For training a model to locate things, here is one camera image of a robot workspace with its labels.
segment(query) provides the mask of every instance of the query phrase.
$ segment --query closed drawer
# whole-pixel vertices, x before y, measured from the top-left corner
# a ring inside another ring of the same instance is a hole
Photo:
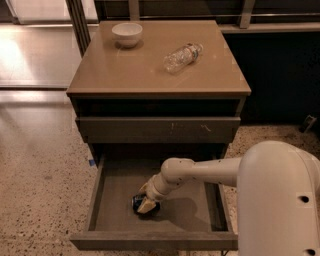
[[[239,117],[80,117],[87,143],[230,143]]]
[[[79,250],[237,250],[221,186],[192,181],[152,216],[134,214],[131,198],[160,162],[148,152],[138,158],[125,152],[102,157],[86,228],[71,236]]]

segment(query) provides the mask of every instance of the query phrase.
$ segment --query terrazzo floor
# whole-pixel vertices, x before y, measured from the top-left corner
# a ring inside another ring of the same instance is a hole
[[[213,256],[220,252],[80,252],[71,234],[84,229],[97,174],[88,147],[74,122],[64,91],[0,93],[0,256],[115,255]],[[243,155],[252,145],[277,140],[320,158],[319,138],[292,125],[241,126],[227,157]],[[226,187],[236,228],[236,189]],[[228,256],[238,255],[229,252]]]

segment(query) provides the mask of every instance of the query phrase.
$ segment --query white bowl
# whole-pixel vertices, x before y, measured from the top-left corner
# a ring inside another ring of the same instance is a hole
[[[141,39],[142,26],[137,23],[120,23],[112,28],[112,33],[121,46],[131,48]]]

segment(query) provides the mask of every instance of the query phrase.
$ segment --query plastic water bottle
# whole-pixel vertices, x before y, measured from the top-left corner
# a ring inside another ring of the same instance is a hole
[[[164,57],[164,68],[171,74],[196,61],[202,52],[201,44],[187,44]]]

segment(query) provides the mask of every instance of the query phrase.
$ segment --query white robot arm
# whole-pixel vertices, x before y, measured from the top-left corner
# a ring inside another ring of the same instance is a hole
[[[146,197],[138,212],[150,211],[192,179],[237,187],[241,256],[320,256],[316,157],[283,142],[267,141],[242,158],[206,162],[170,158],[141,188]]]

